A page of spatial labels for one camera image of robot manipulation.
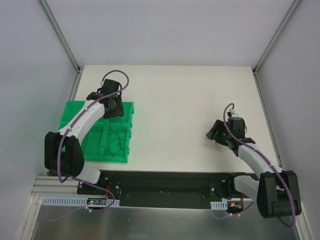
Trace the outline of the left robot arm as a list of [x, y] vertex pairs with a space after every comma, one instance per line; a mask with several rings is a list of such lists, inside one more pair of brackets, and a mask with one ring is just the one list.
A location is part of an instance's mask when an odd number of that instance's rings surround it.
[[44, 166], [66, 177], [88, 182], [88, 188], [99, 195], [106, 183], [100, 170], [85, 163], [81, 143], [93, 125], [100, 119], [122, 117], [122, 85], [111, 79], [91, 92], [79, 112], [58, 132], [48, 132], [44, 138]]

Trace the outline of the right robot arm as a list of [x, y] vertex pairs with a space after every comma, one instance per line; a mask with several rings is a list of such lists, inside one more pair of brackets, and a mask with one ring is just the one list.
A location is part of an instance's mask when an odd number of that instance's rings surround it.
[[206, 134], [209, 140], [228, 147], [243, 160], [257, 176], [257, 180], [241, 173], [225, 184], [230, 197], [243, 193], [254, 200], [264, 218], [298, 216], [302, 212], [298, 177], [292, 170], [284, 170], [262, 157], [255, 141], [245, 136], [245, 121], [230, 117], [224, 123], [216, 120]]

